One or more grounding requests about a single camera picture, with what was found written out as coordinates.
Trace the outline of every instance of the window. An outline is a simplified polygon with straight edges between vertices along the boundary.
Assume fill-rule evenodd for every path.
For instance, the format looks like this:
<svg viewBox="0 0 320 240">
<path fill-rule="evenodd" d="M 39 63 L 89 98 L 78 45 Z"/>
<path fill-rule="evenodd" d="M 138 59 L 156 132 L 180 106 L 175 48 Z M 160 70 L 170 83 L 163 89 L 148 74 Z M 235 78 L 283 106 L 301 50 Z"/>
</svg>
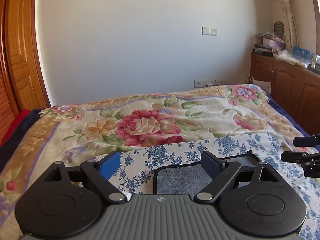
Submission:
<svg viewBox="0 0 320 240">
<path fill-rule="evenodd" d="M 320 55 L 320 0 L 313 0 L 316 14 L 317 55 Z"/>
</svg>

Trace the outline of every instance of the triangular hole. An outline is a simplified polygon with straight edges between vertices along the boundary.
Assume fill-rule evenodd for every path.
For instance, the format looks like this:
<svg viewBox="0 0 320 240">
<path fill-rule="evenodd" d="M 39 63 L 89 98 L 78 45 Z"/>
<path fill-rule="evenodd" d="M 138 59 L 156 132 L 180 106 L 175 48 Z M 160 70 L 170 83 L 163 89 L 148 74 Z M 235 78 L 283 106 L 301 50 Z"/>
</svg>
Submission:
<svg viewBox="0 0 320 240">
<path fill-rule="evenodd" d="M 59 180 L 62 180 L 62 176 L 61 176 L 60 168 L 56 167 L 50 172 L 48 177 L 45 178 L 44 182 L 59 181 Z"/>
<path fill-rule="evenodd" d="M 266 168 L 262 168 L 261 175 L 260 175 L 260 180 L 278 182 L 278 180 Z"/>
</svg>

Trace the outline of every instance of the floral blanket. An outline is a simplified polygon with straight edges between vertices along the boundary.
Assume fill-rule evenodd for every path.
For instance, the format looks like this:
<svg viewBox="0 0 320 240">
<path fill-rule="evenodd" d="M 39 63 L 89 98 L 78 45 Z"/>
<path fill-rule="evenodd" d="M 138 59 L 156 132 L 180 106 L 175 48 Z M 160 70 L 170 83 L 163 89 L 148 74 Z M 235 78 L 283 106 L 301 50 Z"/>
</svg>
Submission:
<svg viewBox="0 0 320 240">
<path fill-rule="evenodd" d="M 0 175 L 0 239 L 21 236 L 18 198 L 54 161 L 75 166 L 111 151 L 267 132 L 295 148 L 302 134 L 251 84 L 55 106 L 28 130 Z M 146 165 L 154 165 L 149 160 Z"/>
<path fill-rule="evenodd" d="M 109 181 L 126 192 L 152 194 L 153 173 L 161 166 L 198 162 L 204 150 L 223 158 L 244 154 L 250 149 L 261 161 L 269 163 L 305 201 L 307 218 L 300 236 L 305 240 L 320 239 L 320 184 L 312 178 L 305 178 L 300 165 L 281 161 L 281 153 L 290 149 L 270 133 L 159 145 L 125 152 L 121 154 L 121 167 Z"/>
</svg>

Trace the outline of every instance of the white cross symbol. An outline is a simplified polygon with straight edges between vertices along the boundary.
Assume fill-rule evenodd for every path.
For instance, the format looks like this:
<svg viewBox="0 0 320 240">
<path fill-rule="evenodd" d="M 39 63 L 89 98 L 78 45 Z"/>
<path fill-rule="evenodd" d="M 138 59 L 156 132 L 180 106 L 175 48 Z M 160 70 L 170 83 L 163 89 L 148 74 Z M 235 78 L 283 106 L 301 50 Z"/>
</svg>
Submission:
<svg viewBox="0 0 320 240">
<path fill-rule="evenodd" d="M 156 198 L 156 200 L 157 200 L 157 201 L 162 202 L 162 201 L 165 201 L 165 200 L 166 200 L 166 198 L 164 198 L 164 197 L 160 196 L 160 197 L 157 197 L 157 198 Z"/>
</svg>

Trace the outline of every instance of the beige curtain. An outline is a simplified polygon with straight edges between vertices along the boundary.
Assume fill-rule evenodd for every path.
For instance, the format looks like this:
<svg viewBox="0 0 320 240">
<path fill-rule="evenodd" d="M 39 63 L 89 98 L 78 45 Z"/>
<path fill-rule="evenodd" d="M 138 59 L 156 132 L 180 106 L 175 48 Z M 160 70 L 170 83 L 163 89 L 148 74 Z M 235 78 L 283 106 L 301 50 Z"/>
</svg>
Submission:
<svg viewBox="0 0 320 240">
<path fill-rule="evenodd" d="M 285 41 L 286 49 L 292 51 L 293 46 L 297 46 L 297 32 L 294 25 L 290 0 L 280 0 L 282 11 L 284 13 L 284 28 L 285 28 Z"/>
</svg>

